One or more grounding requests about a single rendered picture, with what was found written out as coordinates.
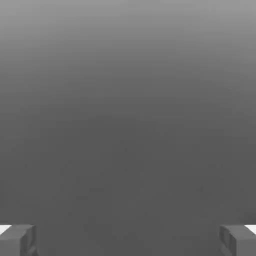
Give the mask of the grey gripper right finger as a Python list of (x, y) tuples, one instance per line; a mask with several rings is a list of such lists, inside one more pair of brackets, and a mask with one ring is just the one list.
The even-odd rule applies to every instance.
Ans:
[(256, 224), (221, 225), (222, 256), (256, 256)]

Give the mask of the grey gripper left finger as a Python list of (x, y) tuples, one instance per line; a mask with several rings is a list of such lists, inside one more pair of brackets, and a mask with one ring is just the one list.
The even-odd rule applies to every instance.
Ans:
[(38, 256), (37, 227), (0, 224), (0, 256)]

